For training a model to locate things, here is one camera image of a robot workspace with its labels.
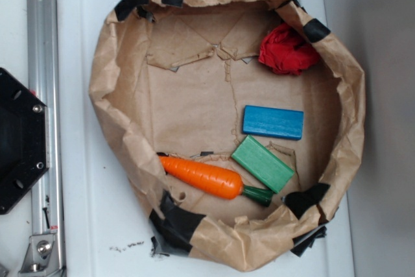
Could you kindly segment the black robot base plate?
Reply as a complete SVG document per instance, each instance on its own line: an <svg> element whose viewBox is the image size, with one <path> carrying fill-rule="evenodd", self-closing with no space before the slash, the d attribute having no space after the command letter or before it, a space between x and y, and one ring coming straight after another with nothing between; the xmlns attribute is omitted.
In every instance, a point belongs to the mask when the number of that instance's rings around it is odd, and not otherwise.
<svg viewBox="0 0 415 277"><path fill-rule="evenodd" d="M1 68L1 215L48 170L46 105Z"/></svg>

